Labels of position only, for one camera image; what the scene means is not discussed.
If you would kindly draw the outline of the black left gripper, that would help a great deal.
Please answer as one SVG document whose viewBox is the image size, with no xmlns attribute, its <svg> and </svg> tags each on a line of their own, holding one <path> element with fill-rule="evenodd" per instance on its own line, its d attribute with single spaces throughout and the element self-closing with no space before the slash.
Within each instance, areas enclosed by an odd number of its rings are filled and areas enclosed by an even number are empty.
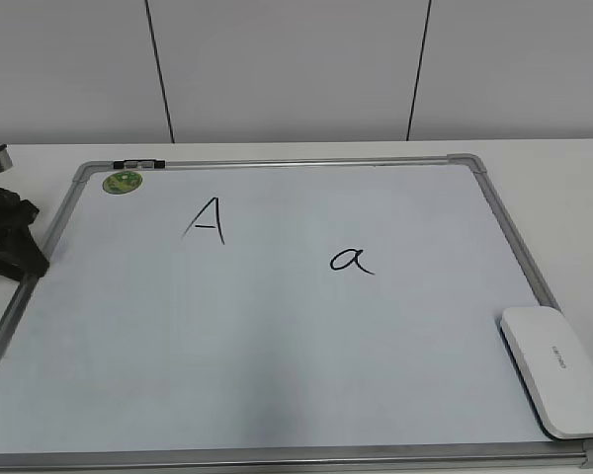
<svg viewBox="0 0 593 474">
<path fill-rule="evenodd" d="M 0 144 L 0 174 L 12 167 L 7 145 Z M 39 212 L 29 200 L 0 188 L 0 276 L 21 281 L 47 272 L 49 261 L 30 231 Z"/>
</svg>

